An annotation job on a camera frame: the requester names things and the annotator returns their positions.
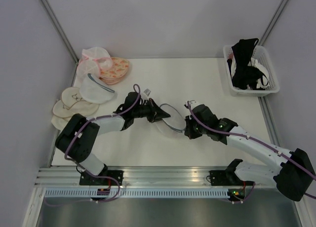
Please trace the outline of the pink trimmed mesh bag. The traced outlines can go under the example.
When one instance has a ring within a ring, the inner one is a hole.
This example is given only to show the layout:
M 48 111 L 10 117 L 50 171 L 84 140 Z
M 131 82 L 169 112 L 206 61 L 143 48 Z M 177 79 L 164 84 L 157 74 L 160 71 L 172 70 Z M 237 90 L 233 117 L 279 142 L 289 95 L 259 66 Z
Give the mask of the pink trimmed mesh bag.
M 80 59 L 76 69 L 76 74 L 77 79 L 82 82 L 88 74 L 99 77 L 100 69 L 95 61 L 89 59 Z

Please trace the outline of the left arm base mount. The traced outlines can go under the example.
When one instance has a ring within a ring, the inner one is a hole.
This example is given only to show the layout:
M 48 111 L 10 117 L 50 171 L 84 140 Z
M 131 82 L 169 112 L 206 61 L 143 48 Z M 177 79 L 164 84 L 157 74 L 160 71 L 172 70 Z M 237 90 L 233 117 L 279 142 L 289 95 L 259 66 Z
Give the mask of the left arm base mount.
M 80 175 L 80 186 L 118 186 L 122 185 L 123 171 L 122 170 L 108 170 L 107 173 L 101 173 L 101 176 L 107 176 L 108 178 L 96 178 L 88 174 L 86 171 Z

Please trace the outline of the beige laundry bag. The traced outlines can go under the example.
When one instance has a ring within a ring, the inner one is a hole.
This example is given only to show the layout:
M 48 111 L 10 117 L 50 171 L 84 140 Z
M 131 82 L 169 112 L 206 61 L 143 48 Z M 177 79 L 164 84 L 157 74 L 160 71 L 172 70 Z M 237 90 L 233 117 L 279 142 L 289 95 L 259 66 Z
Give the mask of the beige laundry bag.
M 51 123 L 59 131 L 62 131 L 72 117 L 60 118 L 55 115 L 52 116 Z
M 81 101 L 84 101 L 84 99 L 80 95 L 78 87 L 69 87 L 61 94 L 61 102 L 68 108 Z
M 87 101 L 78 101 L 71 106 L 66 106 L 61 100 L 59 100 L 54 105 L 52 113 L 58 118 L 67 119 L 71 118 L 75 114 L 89 116 L 97 112 L 98 109 L 98 104 L 89 103 Z

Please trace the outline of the white mesh bag blue zipper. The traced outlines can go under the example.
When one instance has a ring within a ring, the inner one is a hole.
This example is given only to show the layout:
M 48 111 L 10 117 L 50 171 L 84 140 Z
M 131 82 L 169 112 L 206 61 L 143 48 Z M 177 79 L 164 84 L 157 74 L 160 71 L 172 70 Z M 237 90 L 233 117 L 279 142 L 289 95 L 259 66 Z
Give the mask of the white mesh bag blue zipper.
M 161 104 L 160 108 L 167 112 L 170 117 L 163 118 L 162 121 L 156 123 L 158 130 L 169 138 L 175 138 L 184 135 L 186 122 L 179 111 L 167 103 Z

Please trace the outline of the black bra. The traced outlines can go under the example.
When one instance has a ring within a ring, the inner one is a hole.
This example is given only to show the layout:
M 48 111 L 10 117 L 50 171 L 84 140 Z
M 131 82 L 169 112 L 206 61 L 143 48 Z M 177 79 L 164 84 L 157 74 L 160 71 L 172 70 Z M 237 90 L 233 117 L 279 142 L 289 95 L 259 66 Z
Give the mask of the black bra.
M 234 87 L 246 90 L 248 85 L 254 85 L 260 78 L 259 70 L 248 65 L 258 41 L 258 38 L 240 39 L 232 47 L 236 62 L 236 70 L 232 78 Z

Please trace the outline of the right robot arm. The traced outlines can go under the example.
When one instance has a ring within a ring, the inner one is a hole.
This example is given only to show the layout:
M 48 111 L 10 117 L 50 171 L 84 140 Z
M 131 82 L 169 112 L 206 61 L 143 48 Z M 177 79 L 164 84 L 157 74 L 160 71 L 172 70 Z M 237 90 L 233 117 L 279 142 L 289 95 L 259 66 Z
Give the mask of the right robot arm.
M 195 100 L 187 101 L 185 107 L 190 115 L 185 118 L 185 136 L 197 139 L 208 136 L 211 140 L 237 148 L 257 160 L 255 165 L 242 159 L 233 160 L 225 170 L 226 181 L 231 185 L 239 182 L 252 182 L 276 187 L 285 197 L 300 201 L 316 179 L 316 173 L 308 154 L 302 149 L 294 151 L 266 143 L 256 138 L 236 122 L 218 119 L 210 108 Z

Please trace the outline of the white bra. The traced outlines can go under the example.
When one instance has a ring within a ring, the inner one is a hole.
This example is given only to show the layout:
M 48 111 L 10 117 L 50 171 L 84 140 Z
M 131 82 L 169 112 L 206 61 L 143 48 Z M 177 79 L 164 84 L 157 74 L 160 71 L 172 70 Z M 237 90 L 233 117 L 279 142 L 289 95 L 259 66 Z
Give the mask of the white bra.
M 253 90 L 265 90 L 269 86 L 269 72 L 257 59 L 251 58 L 250 65 L 255 68 L 257 79 L 251 84 Z

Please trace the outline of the beige laundry bag middle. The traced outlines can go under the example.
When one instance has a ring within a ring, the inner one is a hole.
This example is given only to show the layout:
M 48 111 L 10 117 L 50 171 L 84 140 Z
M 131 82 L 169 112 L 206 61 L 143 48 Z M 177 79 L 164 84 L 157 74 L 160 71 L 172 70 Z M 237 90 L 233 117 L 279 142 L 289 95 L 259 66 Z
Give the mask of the beige laundry bag middle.
M 89 103 L 87 101 L 78 101 L 71 106 L 66 106 L 61 100 L 59 100 L 54 105 L 52 113 L 58 118 L 67 119 L 71 118 L 75 114 L 89 116 L 97 112 L 98 109 L 98 104 Z

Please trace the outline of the aluminium frame post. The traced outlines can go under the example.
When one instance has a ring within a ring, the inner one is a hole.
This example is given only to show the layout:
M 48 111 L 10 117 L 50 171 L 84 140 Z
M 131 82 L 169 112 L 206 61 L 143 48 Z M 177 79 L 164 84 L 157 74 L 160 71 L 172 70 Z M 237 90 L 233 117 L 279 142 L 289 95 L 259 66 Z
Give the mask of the aluminium frame post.
M 281 0 L 278 7 L 276 8 L 271 20 L 269 21 L 261 39 L 259 40 L 259 45 L 263 46 L 279 21 L 281 15 L 283 14 L 285 8 L 287 7 L 290 0 Z
M 54 29 L 56 30 L 57 34 L 59 35 L 60 39 L 62 40 L 63 45 L 65 46 L 66 50 L 68 51 L 71 59 L 74 61 L 75 64 L 78 63 L 79 59 L 67 37 L 65 34 L 51 4 L 48 0 L 39 0 L 40 4 L 42 5 L 43 9 L 45 10 L 47 16 L 49 17 Z

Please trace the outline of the aluminium rail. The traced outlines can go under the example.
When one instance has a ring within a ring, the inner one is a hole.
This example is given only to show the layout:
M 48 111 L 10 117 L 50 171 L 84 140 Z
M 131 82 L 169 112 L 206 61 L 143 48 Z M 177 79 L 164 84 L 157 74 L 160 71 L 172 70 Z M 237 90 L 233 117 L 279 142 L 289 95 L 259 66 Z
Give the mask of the aluminium rail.
M 203 188 L 210 186 L 205 179 L 211 170 L 224 170 L 225 166 L 193 167 L 115 167 L 109 171 L 123 172 L 122 186 L 128 188 Z M 74 166 L 41 168 L 35 185 L 39 187 L 79 187 L 80 173 Z

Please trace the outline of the beige laundry bag bottom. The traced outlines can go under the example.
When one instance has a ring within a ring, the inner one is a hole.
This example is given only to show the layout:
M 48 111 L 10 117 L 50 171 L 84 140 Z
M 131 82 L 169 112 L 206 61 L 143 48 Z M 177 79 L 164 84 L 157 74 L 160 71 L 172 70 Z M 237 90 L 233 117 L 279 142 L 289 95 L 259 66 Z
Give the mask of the beige laundry bag bottom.
M 72 117 L 60 118 L 55 115 L 52 116 L 51 123 L 59 131 L 62 131 Z

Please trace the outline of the left aluminium frame post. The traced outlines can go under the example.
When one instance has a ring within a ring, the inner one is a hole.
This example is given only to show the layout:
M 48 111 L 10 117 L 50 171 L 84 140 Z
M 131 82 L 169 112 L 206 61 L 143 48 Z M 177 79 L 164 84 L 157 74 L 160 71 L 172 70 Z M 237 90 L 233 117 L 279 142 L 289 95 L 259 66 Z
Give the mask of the left aluminium frame post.
M 42 5 L 43 9 L 45 10 L 47 16 L 49 17 L 54 29 L 56 30 L 57 34 L 59 35 L 60 39 L 62 40 L 63 45 L 65 46 L 66 50 L 68 51 L 71 59 L 74 61 L 75 64 L 78 63 L 79 59 L 67 37 L 65 34 L 51 4 L 48 0 L 39 0 L 40 4 Z

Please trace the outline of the orange patterned laundry bag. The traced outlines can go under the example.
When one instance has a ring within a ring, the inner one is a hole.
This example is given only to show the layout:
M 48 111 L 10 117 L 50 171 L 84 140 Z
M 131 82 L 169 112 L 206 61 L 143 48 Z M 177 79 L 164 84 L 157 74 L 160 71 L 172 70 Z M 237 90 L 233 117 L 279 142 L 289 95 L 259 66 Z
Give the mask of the orange patterned laundry bag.
M 130 61 L 124 58 L 111 57 L 113 65 L 108 70 L 102 70 L 100 79 L 107 85 L 119 83 L 127 75 L 130 68 Z

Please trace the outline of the beige laundry bag top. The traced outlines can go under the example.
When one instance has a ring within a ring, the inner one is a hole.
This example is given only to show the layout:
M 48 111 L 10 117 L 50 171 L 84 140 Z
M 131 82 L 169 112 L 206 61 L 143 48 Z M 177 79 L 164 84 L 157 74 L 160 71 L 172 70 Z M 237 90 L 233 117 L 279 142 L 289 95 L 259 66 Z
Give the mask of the beige laundry bag top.
M 80 95 L 78 87 L 69 87 L 61 94 L 61 102 L 68 108 L 81 101 L 84 101 L 84 99 Z

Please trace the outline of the right aluminium frame post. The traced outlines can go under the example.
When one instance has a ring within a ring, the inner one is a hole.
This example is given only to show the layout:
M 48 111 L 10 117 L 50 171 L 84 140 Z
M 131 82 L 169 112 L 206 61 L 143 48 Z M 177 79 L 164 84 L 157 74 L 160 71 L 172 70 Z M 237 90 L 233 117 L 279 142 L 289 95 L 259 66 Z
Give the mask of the right aluminium frame post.
M 281 0 L 278 7 L 276 8 L 271 20 L 269 21 L 261 39 L 259 40 L 259 45 L 263 46 L 279 21 L 281 15 L 283 14 L 285 8 L 287 7 L 290 0 Z

